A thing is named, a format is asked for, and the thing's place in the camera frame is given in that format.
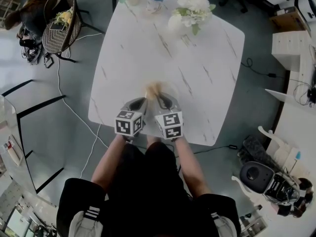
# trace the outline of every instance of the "cardboard box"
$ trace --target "cardboard box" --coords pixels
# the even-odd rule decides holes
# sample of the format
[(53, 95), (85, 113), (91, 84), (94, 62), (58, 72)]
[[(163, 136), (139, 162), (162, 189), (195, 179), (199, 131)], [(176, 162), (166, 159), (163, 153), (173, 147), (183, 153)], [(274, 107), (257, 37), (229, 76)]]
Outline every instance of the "cardboard box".
[(306, 30), (311, 35), (309, 25), (296, 7), (278, 10), (270, 20), (279, 33)]

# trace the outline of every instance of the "green leaf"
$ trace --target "green leaf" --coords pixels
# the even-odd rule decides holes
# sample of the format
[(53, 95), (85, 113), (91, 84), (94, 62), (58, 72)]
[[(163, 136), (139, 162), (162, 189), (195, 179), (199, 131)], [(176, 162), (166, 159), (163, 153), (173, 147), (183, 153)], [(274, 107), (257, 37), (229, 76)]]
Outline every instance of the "green leaf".
[(211, 4), (210, 6), (209, 6), (209, 9), (212, 11), (213, 9), (215, 9), (216, 8), (216, 5), (214, 5), (214, 4)]
[(198, 27), (198, 24), (192, 25), (192, 32), (193, 32), (194, 35), (197, 35), (199, 30), (201, 30), (201, 28)]
[(176, 10), (180, 13), (181, 16), (187, 16), (188, 15), (187, 11), (189, 9), (187, 9), (187, 8), (177, 8)]

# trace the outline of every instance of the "white flower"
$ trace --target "white flower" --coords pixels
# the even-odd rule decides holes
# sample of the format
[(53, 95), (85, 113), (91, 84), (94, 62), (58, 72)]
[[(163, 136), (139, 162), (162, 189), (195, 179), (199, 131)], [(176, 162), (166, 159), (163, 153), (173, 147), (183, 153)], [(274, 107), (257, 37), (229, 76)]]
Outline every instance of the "white flower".
[(190, 0), (178, 0), (178, 4), (184, 8), (189, 8), (191, 6)]
[(209, 1), (208, 0), (188, 0), (186, 2), (188, 6), (185, 6), (189, 8), (190, 10), (194, 11), (210, 11), (209, 10)]
[(194, 25), (196, 23), (196, 20), (191, 16), (183, 16), (181, 18), (181, 22), (186, 26), (190, 27), (191, 25)]

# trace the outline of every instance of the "white cable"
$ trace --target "white cable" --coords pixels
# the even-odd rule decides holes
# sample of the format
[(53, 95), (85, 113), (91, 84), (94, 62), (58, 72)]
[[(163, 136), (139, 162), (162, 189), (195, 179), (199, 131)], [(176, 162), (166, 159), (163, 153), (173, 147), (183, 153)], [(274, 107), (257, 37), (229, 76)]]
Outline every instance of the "white cable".
[[(83, 37), (81, 37), (81, 38), (79, 38), (79, 39), (76, 39), (76, 40), (80, 40), (80, 39), (83, 39), (83, 38), (85, 38), (85, 37), (89, 37), (89, 36), (96, 36), (96, 35), (100, 35), (100, 34), (102, 34), (102, 33), (99, 33), (99, 34), (92, 34), (92, 35), (86, 35), (86, 36), (83, 36)], [(66, 58), (67, 59), (69, 59), (70, 57), (71, 57), (71, 52), (70, 52), (70, 47), (68, 47), (67, 48), (67, 51), (66, 51)]]
[(85, 37), (96, 36), (96, 35), (100, 35), (100, 34), (102, 34), (102, 33), (99, 33), (99, 34), (92, 34), (92, 35), (86, 35), (86, 36), (83, 36), (83, 37), (81, 37), (81, 38), (79, 38), (79, 39), (76, 39), (76, 40), (80, 40), (80, 39), (83, 39), (83, 38), (85, 38)]
[[(61, 90), (60, 90), (59, 68), (60, 68), (60, 62), (59, 62), (59, 58), (58, 58), (58, 70), (57, 70), (58, 90), (59, 90), (59, 94), (62, 96), (63, 93), (62, 93)], [(107, 145), (105, 145), (105, 143), (101, 140), (101, 138), (99, 138), (99, 137), (91, 130), (90, 126), (89, 126), (86, 122), (84, 122), (83, 119), (80, 118), (79, 115), (65, 102), (64, 99), (63, 99), (63, 102), (64, 102), (64, 104), (77, 116), (77, 118), (79, 118), (79, 119), (89, 128), (90, 132), (91, 132), (94, 136), (96, 136), (106, 148), (109, 148)]]
[[(87, 35), (87, 36), (83, 36), (83, 37), (81, 37), (81, 38), (79, 38), (79, 39), (76, 39), (76, 40), (80, 40), (80, 39), (85, 38), (85, 37), (88, 37), (88, 36), (95, 36), (95, 35), (100, 35), (100, 34)], [(67, 49), (67, 52), (66, 52), (66, 58), (69, 59), (70, 56), (71, 56), (71, 52), (70, 52), (70, 48), (68, 48), (68, 49)], [(59, 94), (62, 96), (63, 93), (62, 93), (62, 91), (61, 91), (61, 89), (60, 89), (60, 77), (59, 77), (60, 61), (59, 61), (59, 58), (57, 58), (57, 59), (58, 59), (58, 70), (57, 70), (58, 90), (59, 90)], [(92, 144), (92, 148), (91, 148), (90, 155), (89, 155), (89, 157), (88, 157), (88, 159), (87, 159), (87, 161), (86, 161), (86, 163), (85, 163), (85, 165), (84, 165), (84, 168), (83, 168), (83, 170), (82, 170), (82, 172), (81, 172), (81, 175), (80, 175), (80, 179), (81, 179), (82, 174), (83, 174), (85, 168), (87, 167), (88, 162), (89, 162), (89, 159), (90, 159), (90, 157), (91, 157), (91, 155), (92, 155), (92, 153), (93, 153), (93, 148), (94, 148), (94, 145), (95, 145), (97, 139), (99, 139), (99, 140), (101, 141), (101, 143), (102, 143), (106, 148), (109, 148), (109, 147), (108, 147), (108, 146), (102, 141), (102, 139), (98, 136), (98, 135), (99, 135), (99, 130), (100, 130), (101, 124), (99, 125), (99, 128), (98, 128), (98, 130), (97, 130), (97, 133), (95, 134), (95, 133), (91, 130), (90, 126), (89, 126), (86, 122), (84, 122), (84, 120), (83, 120), (82, 118), (79, 117), (79, 115), (65, 102), (64, 99), (63, 99), (63, 102), (64, 102), (64, 104), (77, 116), (77, 118), (79, 118), (79, 119), (89, 128), (90, 132), (95, 136), (95, 140), (94, 140), (94, 142), (93, 142), (93, 144)]]
[(82, 174), (83, 174), (85, 168), (87, 167), (88, 162), (89, 162), (89, 159), (90, 159), (90, 157), (91, 157), (91, 155), (92, 155), (92, 153), (93, 153), (93, 148), (94, 148), (94, 145), (95, 145), (95, 143), (96, 143), (96, 141), (97, 141), (97, 139), (98, 139), (98, 134), (99, 134), (100, 127), (101, 127), (101, 124), (99, 124), (99, 128), (98, 128), (98, 131), (97, 131), (97, 135), (95, 136), (95, 140), (94, 140), (94, 142), (93, 142), (93, 144), (92, 144), (91, 152), (90, 152), (90, 154), (89, 154), (89, 157), (88, 157), (87, 162), (85, 163), (85, 166), (83, 167), (83, 170), (81, 171), (81, 175), (80, 175), (79, 179), (81, 179)]

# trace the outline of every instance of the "black shirt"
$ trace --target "black shirt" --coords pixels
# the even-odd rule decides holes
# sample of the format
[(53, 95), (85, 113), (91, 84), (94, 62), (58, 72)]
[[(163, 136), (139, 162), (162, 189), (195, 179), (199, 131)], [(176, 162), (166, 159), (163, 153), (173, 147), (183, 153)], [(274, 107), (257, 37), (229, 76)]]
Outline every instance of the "black shirt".
[(104, 190), (97, 184), (71, 178), (65, 183), (57, 213), (57, 230), (67, 237), (73, 217), (91, 206), (100, 208), (97, 220), (103, 224), (102, 237), (114, 236), (218, 236), (212, 213), (229, 218), (240, 234), (235, 201), (230, 197), (204, 194), (190, 201), (147, 194), (139, 199), (117, 202), (105, 200)]

